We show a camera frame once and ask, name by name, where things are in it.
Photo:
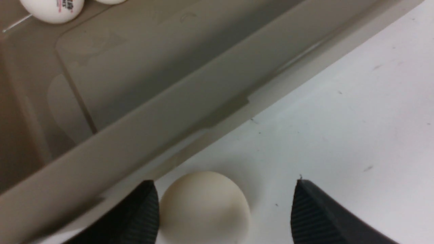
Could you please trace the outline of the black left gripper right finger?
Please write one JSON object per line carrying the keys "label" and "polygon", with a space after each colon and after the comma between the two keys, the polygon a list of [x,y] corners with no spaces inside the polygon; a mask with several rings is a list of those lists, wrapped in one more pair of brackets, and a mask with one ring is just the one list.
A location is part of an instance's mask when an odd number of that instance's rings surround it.
{"label": "black left gripper right finger", "polygon": [[316,184],[298,179],[291,210],[295,244],[394,244]]}

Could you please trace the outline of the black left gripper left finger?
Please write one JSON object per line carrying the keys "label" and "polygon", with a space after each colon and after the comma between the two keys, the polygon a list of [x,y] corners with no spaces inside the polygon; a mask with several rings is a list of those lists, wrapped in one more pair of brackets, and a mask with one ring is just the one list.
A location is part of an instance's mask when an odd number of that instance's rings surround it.
{"label": "black left gripper left finger", "polygon": [[154,181],[141,182],[128,196],[67,244],[155,244],[160,227]]}

